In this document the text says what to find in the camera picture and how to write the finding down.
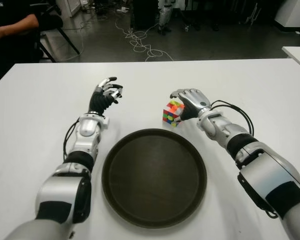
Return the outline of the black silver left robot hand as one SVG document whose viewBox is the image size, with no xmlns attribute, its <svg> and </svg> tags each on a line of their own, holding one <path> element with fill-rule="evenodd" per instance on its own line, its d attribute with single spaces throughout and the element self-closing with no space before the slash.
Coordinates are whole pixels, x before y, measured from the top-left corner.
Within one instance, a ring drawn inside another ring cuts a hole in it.
<svg viewBox="0 0 300 240">
<path fill-rule="evenodd" d="M 118 104 L 117 98 L 122 97 L 123 86 L 114 84 L 116 80 L 115 76 L 107 77 L 95 87 L 89 102 L 89 112 L 103 116 L 112 103 Z"/>
</svg>

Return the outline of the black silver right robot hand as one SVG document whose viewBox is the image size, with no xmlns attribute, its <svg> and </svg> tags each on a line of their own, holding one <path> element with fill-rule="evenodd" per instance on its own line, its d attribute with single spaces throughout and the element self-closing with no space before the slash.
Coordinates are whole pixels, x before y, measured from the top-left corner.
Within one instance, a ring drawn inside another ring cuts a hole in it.
<svg viewBox="0 0 300 240">
<path fill-rule="evenodd" d="M 211 110 L 208 98 L 195 88 L 178 89 L 170 94 L 170 98 L 179 98 L 184 104 L 182 113 L 174 119 L 176 123 L 199 118 L 204 112 Z"/>
</svg>

